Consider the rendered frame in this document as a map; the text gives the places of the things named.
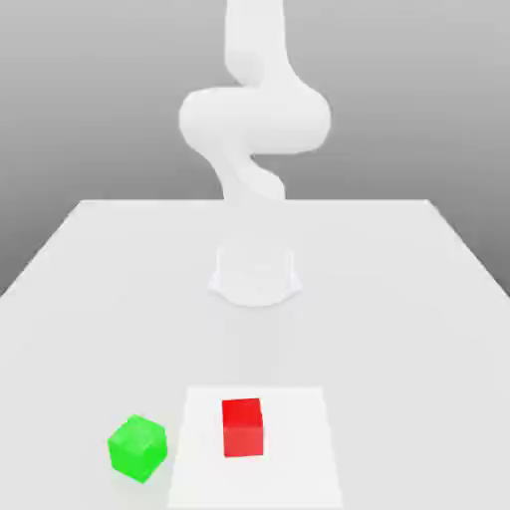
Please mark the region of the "small red cube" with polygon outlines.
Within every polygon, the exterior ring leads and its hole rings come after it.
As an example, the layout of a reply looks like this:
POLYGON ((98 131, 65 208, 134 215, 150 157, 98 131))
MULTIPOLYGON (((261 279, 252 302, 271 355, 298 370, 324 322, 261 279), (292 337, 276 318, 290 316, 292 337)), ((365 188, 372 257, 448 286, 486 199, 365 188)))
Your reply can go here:
POLYGON ((225 399, 221 404, 224 456, 262 455, 264 422, 260 399, 225 399))

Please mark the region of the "small green cube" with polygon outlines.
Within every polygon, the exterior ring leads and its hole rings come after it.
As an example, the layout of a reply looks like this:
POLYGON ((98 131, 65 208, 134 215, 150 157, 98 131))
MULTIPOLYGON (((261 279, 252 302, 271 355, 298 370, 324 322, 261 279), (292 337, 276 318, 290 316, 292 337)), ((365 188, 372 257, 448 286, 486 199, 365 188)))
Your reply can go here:
POLYGON ((139 482, 146 482, 167 456, 164 427, 133 414, 107 441, 112 468, 139 482))

